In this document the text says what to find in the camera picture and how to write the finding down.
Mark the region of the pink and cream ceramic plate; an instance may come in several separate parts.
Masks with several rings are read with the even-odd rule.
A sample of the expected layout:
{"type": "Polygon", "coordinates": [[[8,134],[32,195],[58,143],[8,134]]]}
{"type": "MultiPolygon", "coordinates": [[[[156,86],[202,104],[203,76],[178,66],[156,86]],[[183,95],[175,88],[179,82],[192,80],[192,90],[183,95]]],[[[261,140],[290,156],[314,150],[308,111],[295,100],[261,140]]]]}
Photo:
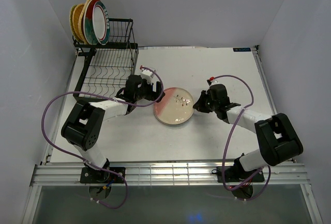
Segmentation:
{"type": "Polygon", "coordinates": [[[154,104],[154,116],[165,125],[176,126],[188,121],[194,113],[193,96],[185,89],[171,87],[164,97],[154,104]]]}

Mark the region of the white plate with green rim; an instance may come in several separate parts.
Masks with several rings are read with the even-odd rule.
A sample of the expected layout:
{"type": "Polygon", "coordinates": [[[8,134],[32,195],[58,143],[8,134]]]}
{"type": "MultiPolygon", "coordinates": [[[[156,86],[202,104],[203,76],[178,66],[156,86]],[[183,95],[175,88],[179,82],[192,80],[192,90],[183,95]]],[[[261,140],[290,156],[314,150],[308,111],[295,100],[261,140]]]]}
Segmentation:
{"type": "Polygon", "coordinates": [[[101,45],[106,45],[110,36],[110,24],[107,9],[101,1],[94,4],[92,17],[96,38],[101,45]]]}

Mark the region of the red and teal floral plate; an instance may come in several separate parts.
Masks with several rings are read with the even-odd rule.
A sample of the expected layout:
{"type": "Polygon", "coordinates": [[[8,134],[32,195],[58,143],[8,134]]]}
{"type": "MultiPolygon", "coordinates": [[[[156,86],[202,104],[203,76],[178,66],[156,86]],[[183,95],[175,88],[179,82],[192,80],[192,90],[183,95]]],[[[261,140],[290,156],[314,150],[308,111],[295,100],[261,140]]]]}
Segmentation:
{"type": "Polygon", "coordinates": [[[87,44],[90,45],[97,45],[100,44],[98,38],[96,37],[94,27],[93,27],[93,11],[94,11],[94,5],[99,0],[90,0],[87,3],[84,17],[83,17],[83,30],[84,30],[84,36],[87,41],[87,44]]]}

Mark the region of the orange square woven tray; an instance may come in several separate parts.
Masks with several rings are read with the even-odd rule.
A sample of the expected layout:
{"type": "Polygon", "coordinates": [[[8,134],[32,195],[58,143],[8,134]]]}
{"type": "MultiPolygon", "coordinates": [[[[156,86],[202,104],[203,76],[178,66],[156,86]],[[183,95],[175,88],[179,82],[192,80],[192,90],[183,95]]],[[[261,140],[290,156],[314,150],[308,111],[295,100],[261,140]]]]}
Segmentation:
{"type": "Polygon", "coordinates": [[[80,19],[79,19],[79,32],[80,32],[80,35],[83,39],[83,42],[85,44],[87,44],[87,41],[85,39],[85,36],[84,36],[84,30],[83,30],[83,17],[84,17],[84,12],[85,12],[85,9],[86,9],[86,6],[87,6],[87,3],[89,2],[90,0],[86,0],[85,4],[84,4],[84,7],[83,7],[83,10],[81,12],[81,15],[80,15],[80,19]]]}

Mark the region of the orange round woven plate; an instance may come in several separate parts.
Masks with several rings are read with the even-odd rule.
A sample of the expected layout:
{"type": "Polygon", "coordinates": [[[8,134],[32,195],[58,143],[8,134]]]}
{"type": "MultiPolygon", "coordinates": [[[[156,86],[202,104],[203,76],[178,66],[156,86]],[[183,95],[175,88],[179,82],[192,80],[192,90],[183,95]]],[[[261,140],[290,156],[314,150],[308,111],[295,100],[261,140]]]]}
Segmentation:
{"type": "Polygon", "coordinates": [[[80,32],[79,32],[79,19],[81,12],[83,10],[84,4],[78,4],[75,6],[73,13],[72,13],[72,24],[73,24],[73,29],[74,33],[76,35],[76,39],[79,40],[80,42],[83,41],[80,32]]]}

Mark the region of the green-rimmed round bamboo plate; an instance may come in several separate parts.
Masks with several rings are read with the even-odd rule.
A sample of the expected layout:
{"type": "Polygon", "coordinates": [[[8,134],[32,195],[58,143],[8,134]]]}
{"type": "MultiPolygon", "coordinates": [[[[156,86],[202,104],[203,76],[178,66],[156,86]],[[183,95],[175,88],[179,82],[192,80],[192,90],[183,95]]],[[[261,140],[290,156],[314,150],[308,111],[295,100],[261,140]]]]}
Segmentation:
{"type": "Polygon", "coordinates": [[[75,36],[75,31],[74,31],[74,27],[73,27],[73,20],[72,20],[72,16],[73,16],[73,11],[76,8],[77,5],[73,5],[70,9],[70,13],[69,13],[69,23],[70,23],[70,29],[72,32],[72,35],[75,36]]]}

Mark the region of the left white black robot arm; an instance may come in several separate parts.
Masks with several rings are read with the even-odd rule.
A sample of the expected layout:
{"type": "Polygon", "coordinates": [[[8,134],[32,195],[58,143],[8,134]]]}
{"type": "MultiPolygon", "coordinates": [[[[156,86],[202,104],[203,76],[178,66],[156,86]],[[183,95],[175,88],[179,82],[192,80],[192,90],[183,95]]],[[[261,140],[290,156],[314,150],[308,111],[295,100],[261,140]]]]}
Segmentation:
{"type": "Polygon", "coordinates": [[[145,99],[148,106],[164,97],[163,82],[155,69],[141,66],[140,74],[130,75],[125,87],[115,97],[97,102],[78,101],[67,117],[61,135],[81,154],[82,160],[92,169],[92,177],[105,182],[110,176],[107,158],[97,145],[102,124],[114,117],[130,114],[145,99]]]}

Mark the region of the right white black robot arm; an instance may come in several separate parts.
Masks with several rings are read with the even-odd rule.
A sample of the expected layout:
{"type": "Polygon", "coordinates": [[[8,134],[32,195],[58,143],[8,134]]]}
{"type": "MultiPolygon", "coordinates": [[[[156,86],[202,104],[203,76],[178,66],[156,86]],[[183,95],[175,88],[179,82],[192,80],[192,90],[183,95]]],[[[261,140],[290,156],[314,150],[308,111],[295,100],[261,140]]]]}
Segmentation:
{"type": "Polygon", "coordinates": [[[276,166],[303,153],[303,145],[287,115],[266,115],[234,103],[225,85],[216,77],[207,79],[208,90],[202,91],[193,108],[201,113],[214,112],[218,119],[233,127],[239,126],[256,134],[259,148],[242,154],[233,166],[221,167],[217,175],[224,182],[246,181],[258,169],[276,166]]]}

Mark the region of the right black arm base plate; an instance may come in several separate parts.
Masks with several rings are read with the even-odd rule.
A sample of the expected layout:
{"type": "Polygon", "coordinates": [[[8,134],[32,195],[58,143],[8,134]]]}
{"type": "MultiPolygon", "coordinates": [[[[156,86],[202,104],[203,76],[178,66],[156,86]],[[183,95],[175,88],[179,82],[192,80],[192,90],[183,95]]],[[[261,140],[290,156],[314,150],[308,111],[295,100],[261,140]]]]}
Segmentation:
{"type": "MultiPolygon", "coordinates": [[[[252,170],[249,172],[246,172],[246,171],[239,172],[237,169],[235,169],[234,166],[225,167],[224,180],[226,183],[243,182],[246,178],[250,177],[255,171],[257,171],[257,170],[252,170]]],[[[217,182],[222,183],[222,166],[217,166],[214,169],[212,169],[211,174],[216,175],[217,182]]],[[[264,178],[263,173],[259,172],[251,180],[254,183],[262,183],[265,181],[265,178],[264,178]]]]}

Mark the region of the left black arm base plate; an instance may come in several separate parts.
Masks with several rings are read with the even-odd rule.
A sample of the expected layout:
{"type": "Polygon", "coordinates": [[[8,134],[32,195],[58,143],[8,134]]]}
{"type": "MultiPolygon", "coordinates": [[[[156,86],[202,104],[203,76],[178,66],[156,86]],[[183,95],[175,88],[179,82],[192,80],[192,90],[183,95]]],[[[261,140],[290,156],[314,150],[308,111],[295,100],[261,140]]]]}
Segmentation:
{"type": "Polygon", "coordinates": [[[94,170],[91,167],[84,167],[81,171],[79,182],[82,184],[107,184],[110,182],[123,183],[124,181],[112,173],[94,170]]]}

